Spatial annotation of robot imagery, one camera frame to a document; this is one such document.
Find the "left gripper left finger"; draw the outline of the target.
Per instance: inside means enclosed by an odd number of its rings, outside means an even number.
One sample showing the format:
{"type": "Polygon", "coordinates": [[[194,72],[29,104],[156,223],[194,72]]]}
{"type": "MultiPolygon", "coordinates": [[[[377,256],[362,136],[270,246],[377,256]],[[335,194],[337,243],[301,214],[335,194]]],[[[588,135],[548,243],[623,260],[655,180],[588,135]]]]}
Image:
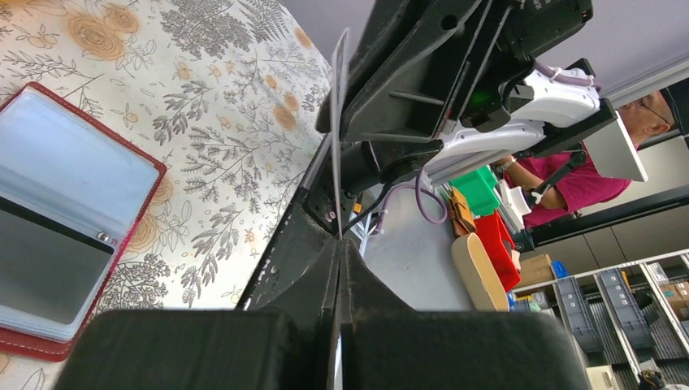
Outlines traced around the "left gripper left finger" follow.
{"type": "Polygon", "coordinates": [[[57,389],[332,389],[340,242],[255,310],[113,310],[85,328],[57,389]]]}

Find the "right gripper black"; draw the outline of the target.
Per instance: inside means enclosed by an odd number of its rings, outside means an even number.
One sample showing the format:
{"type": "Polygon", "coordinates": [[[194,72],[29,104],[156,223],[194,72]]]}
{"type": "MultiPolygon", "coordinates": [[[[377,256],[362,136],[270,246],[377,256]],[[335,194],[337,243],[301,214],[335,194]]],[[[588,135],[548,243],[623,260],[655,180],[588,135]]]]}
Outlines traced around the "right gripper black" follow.
{"type": "Polygon", "coordinates": [[[536,59],[592,16],[589,1],[377,1],[346,85],[332,88],[340,117],[325,100],[316,130],[349,143],[424,143],[448,120],[489,132],[536,59]]]}

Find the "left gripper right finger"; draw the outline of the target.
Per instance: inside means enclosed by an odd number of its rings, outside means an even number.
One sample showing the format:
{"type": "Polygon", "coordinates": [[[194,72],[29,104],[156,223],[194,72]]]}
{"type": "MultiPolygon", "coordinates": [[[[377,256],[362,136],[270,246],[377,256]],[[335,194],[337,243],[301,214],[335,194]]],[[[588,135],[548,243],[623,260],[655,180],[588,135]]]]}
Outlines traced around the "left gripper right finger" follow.
{"type": "Polygon", "coordinates": [[[419,311],[340,243],[347,389],[586,389],[566,331],[543,314],[419,311]]]}

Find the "black credit card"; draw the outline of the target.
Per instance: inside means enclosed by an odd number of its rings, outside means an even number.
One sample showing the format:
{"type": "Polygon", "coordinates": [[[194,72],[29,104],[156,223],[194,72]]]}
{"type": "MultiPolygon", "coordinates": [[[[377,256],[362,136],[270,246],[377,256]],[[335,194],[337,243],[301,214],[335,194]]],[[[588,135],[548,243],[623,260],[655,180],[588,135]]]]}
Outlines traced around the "black credit card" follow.
{"type": "Polygon", "coordinates": [[[1,200],[1,307],[63,326],[81,316],[114,253],[99,240],[1,200]]]}

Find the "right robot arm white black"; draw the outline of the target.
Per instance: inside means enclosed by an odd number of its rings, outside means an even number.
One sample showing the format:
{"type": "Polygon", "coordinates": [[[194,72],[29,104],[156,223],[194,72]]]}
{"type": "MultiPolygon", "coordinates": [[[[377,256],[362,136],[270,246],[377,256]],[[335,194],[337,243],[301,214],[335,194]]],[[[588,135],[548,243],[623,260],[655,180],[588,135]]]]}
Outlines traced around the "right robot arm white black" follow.
{"type": "Polygon", "coordinates": [[[440,184],[506,154],[569,151],[617,118],[586,59],[536,59],[593,16],[589,1],[378,1],[351,59],[336,50],[301,182],[353,198],[425,171],[440,184]]]}

